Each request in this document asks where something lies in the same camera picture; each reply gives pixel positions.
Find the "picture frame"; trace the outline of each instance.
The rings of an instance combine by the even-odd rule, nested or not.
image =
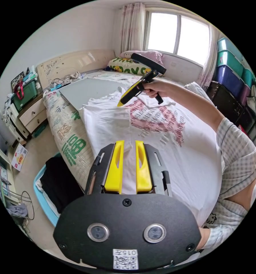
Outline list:
[[[12,81],[11,81],[11,88],[12,92],[14,92],[14,88],[23,78],[25,77],[24,73],[21,72],[19,75],[17,75]]]

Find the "pillow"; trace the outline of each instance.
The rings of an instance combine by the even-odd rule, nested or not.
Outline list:
[[[136,75],[144,75],[151,69],[141,63],[136,63],[130,58],[116,57],[109,61],[108,67],[115,71],[126,72]]]
[[[163,66],[162,59],[164,58],[164,55],[158,51],[125,51],[120,54],[120,57],[131,58],[132,53],[141,54]]]

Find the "yellow pillow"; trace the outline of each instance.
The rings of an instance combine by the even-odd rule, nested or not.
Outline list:
[[[108,63],[108,66],[119,72],[126,72],[136,75],[144,75],[151,69],[141,63],[136,63],[130,58],[116,57]]]

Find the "pink pillow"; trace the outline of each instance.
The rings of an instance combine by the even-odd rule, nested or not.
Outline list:
[[[125,51],[120,54],[120,57],[130,58],[132,53],[141,54],[163,66],[162,59],[164,58],[164,55],[158,51]]]

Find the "plaid shirt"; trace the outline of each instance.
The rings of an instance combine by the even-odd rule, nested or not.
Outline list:
[[[256,147],[227,118],[217,131],[217,144],[225,162],[222,185],[217,203],[203,225],[210,228],[205,248],[216,248],[238,227],[247,211],[239,204],[225,200],[247,187],[256,179]]]

